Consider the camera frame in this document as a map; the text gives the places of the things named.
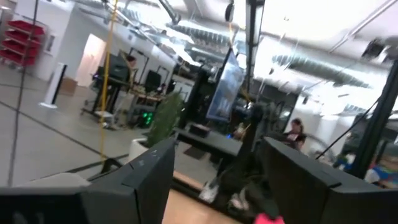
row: black cable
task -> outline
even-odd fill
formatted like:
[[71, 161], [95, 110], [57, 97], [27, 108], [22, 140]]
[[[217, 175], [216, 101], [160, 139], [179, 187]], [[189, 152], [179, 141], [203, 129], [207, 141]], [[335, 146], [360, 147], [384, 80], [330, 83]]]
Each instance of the black cable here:
[[[35, 7], [34, 7], [33, 21], [32, 21], [33, 27], [35, 27], [35, 25], [36, 25], [38, 7], [39, 7], [39, 0], [35, 0]], [[17, 102], [16, 111], [15, 111], [14, 135], [13, 135], [13, 140], [12, 140], [10, 165], [9, 165], [9, 170], [8, 170], [8, 180], [7, 180], [8, 187], [12, 187], [12, 182], [14, 179], [14, 168], [15, 168], [15, 160], [16, 160], [16, 154], [17, 154], [18, 130], [19, 130], [19, 113], [21, 110], [22, 97], [23, 97], [23, 93], [24, 93], [24, 82], [25, 82], [25, 76], [26, 76], [26, 70], [27, 70], [27, 65], [26, 65], [27, 57], [26, 56], [29, 54], [29, 49], [30, 49], [30, 45], [32, 42], [33, 33], [34, 33], [34, 28], [32, 28], [32, 30], [29, 34], [29, 37], [27, 39], [25, 55], [22, 59], [21, 84], [19, 86], [18, 102]]]
[[362, 121], [362, 119], [364, 119], [367, 115], [368, 115], [368, 113], [370, 112], [370, 110], [373, 108], [373, 106], [374, 105], [376, 105], [376, 103], [378, 103], [378, 101], [379, 101], [379, 99], [377, 99], [374, 103], [373, 103], [373, 105], [367, 110], [367, 111], [365, 111], [365, 113], [364, 114], [362, 114], [362, 116], [357, 120], [357, 121], [355, 121], [354, 123], [353, 123], [353, 125], [351, 125], [351, 127], [349, 127], [348, 129], [347, 129], [347, 131], [345, 131], [341, 136], [339, 136], [334, 142], [332, 142], [315, 160], [317, 160], [317, 159], [319, 159], [319, 158], [321, 158], [323, 155], [325, 155], [325, 153], [327, 152], [327, 151], [329, 151], [329, 149], [331, 149], [342, 137], [344, 137], [347, 133], [349, 133], [359, 122], [361, 122]]

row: gray floor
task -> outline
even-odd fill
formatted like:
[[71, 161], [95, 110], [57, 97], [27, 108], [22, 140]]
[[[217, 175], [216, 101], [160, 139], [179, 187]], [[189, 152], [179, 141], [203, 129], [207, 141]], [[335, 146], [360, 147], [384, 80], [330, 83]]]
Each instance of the gray floor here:
[[[17, 72], [0, 66], [0, 186], [7, 184], [19, 93], [16, 87], [19, 86], [20, 78]], [[100, 160], [95, 152], [100, 148], [98, 123], [88, 114], [80, 116], [80, 108], [88, 90], [80, 88], [73, 97], [59, 95], [58, 109], [49, 110], [39, 106], [46, 89], [45, 82], [27, 76], [21, 104], [13, 185]], [[106, 131], [105, 154], [109, 157], [127, 154], [131, 140], [141, 138], [141, 132]], [[179, 145], [175, 169], [203, 183], [214, 177], [215, 169], [207, 159], [198, 161], [183, 154], [188, 147], [186, 144]], [[97, 166], [79, 174], [89, 177], [99, 171], [100, 166]]]

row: cable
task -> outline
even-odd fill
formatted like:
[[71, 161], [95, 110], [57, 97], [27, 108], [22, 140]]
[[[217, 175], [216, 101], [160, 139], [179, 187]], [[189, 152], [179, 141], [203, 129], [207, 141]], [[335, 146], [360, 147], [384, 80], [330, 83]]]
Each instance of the cable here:
[[[36, 25], [36, 19], [37, 19], [37, 9], [39, 8], [39, 0], [35, 0], [35, 7], [34, 7], [34, 13], [33, 13], [33, 20], [32, 20], [32, 25], [35, 27]], [[31, 30], [29, 37], [28, 37], [28, 42], [27, 46], [25, 48], [25, 56], [27, 55], [28, 49], [30, 49], [30, 45], [32, 42], [32, 37], [33, 37], [33, 32], [34, 29]], [[18, 95], [18, 102], [17, 102], [17, 107], [15, 111], [15, 125], [14, 125], [14, 135], [12, 137], [12, 148], [11, 148], [11, 156], [10, 156], [10, 165], [9, 165], [9, 170], [8, 170], [8, 179], [7, 179], [7, 186], [12, 187], [12, 183], [14, 180], [14, 169], [15, 169], [15, 161], [16, 161], [16, 156], [17, 156], [17, 143], [18, 143], [18, 130], [19, 130], [19, 113], [21, 112], [21, 104], [22, 104], [22, 97], [24, 93], [24, 83], [25, 83], [25, 76], [26, 76], [26, 70], [27, 70], [27, 65], [26, 65], [26, 57], [23, 57], [22, 59], [22, 76], [21, 76], [21, 84], [19, 86], [19, 95]]]
[[329, 151], [329, 149], [331, 149], [342, 137], [344, 137], [344, 136], [345, 136], [347, 133], [349, 133], [360, 121], [362, 121], [362, 119], [364, 119], [364, 118], [368, 115], [368, 113], [372, 110], [373, 106], [376, 105], [376, 103], [378, 103], [378, 101], [379, 101], [379, 99], [377, 99], [377, 100], [373, 103], [373, 105], [372, 105], [367, 111], [365, 111], [365, 113], [362, 114], [362, 116], [361, 116], [357, 121], [355, 121], [355, 123], [353, 123], [353, 125], [351, 125], [351, 127], [349, 127], [349, 128], [347, 129], [347, 131], [345, 131], [341, 136], [339, 136], [335, 141], [333, 141], [321, 154], [319, 154], [319, 156], [318, 156], [315, 160], [318, 160], [318, 159], [321, 158], [323, 155], [325, 155], [325, 153], [326, 153], [327, 151]]
[[116, 20], [116, 10], [117, 10], [117, 5], [118, 5], [119, 0], [115, 0], [114, 3], [114, 9], [112, 12], [112, 17], [111, 17], [111, 27], [108, 32], [108, 40], [106, 41], [106, 59], [105, 59], [105, 67], [104, 67], [104, 81], [103, 81], [103, 87], [102, 87], [102, 102], [101, 102], [101, 119], [99, 122], [100, 126], [100, 132], [101, 132], [101, 141], [99, 145], [99, 153], [101, 156], [101, 161], [104, 164], [105, 163], [105, 153], [104, 153], [104, 145], [105, 145], [105, 128], [104, 128], [104, 114], [105, 114], [105, 104], [106, 104], [106, 92], [108, 90], [108, 78], [109, 78], [109, 59], [111, 56], [111, 44], [112, 44], [112, 36], [113, 36], [113, 26], [114, 22]]

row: red shelf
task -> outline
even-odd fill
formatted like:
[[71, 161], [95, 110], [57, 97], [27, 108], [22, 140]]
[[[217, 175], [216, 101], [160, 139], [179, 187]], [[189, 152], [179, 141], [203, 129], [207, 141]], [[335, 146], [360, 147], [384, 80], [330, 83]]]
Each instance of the red shelf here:
[[[17, 54], [25, 55], [25, 47], [22, 46], [20, 43], [16, 42], [15, 40], [5, 40], [1, 42], [4, 48], [9, 49]], [[38, 53], [38, 48], [30, 48], [28, 57], [35, 57]]]
[[[19, 65], [22, 65], [23, 55], [17, 54], [11, 50], [0, 50], [0, 56], [12, 62], [15, 62]], [[33, 65], [34, 63], [35, 63], [35, 58], [31, 57], [25, 60], [24, 65]]]
[[33, 31], [33, 35], [43, 35], [44, 30], [42, 27], [39, 26], [33, 26], [33, 24], [30, 24], [25, 21], [9, 21], [8, 25], [12, 29], [19, 30], [21, 32], [25, 32], [27, 35], [29, 35]]
[[[17, 30], [13, 30], [13, 31], [5, 31], [4, 33], [6, 35], [7, 38], [15, 40], [16, 42], [22, 44], [22, 45], [27, 45], [28, 44], [28, 38], [29, 35], [28, 34], [24, 34], [21, 33]], [[30, 43], [31, 47], [38, 47], [40, 46], [40, 39], [37, 37], [33, 37], [32, 38], [32, 42]]]

